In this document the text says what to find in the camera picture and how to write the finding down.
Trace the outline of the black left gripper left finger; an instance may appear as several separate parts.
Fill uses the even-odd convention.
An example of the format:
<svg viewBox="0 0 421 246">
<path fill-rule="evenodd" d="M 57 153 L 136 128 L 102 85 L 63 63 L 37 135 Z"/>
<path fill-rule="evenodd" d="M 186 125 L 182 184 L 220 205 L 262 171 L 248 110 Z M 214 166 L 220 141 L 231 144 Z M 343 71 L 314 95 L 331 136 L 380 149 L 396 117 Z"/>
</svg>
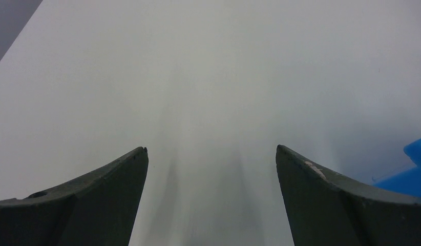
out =
<svg viewBox="0 0 421 246">
<path fill-rule="evenodd" d="M 128 245 L 148 166 L 138 147 L 24 199 L 0 200 L 0 245 Z"/>
</svg>

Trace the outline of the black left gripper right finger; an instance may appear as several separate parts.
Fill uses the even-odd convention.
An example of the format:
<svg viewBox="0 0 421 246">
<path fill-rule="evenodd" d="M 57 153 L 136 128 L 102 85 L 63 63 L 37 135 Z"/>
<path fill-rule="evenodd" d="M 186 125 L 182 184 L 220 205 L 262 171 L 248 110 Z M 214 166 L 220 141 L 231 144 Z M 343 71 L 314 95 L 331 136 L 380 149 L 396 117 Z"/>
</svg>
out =
<svg viewBox="0 0 421 246">
<path fill-rule="evenodd" d="M 276 168 L 295 245 L 421 245 L 421 197 L 356 181 L 283 145 Z"/>
</svg>

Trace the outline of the blue plastic bin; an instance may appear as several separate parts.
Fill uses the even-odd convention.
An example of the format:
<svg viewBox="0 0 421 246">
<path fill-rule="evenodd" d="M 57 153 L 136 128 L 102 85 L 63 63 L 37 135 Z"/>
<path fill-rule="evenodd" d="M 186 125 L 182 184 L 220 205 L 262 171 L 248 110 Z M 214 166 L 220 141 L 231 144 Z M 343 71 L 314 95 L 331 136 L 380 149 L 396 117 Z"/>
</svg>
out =
<svg viewBox="0 0 421 246">
<path fill-rule="evenodd" d="M 403 151 L 415 164 L 415 167 L 379 181 L 374 186 L 421 197 L 421 138 L 406 145 Z"/>
</svg>

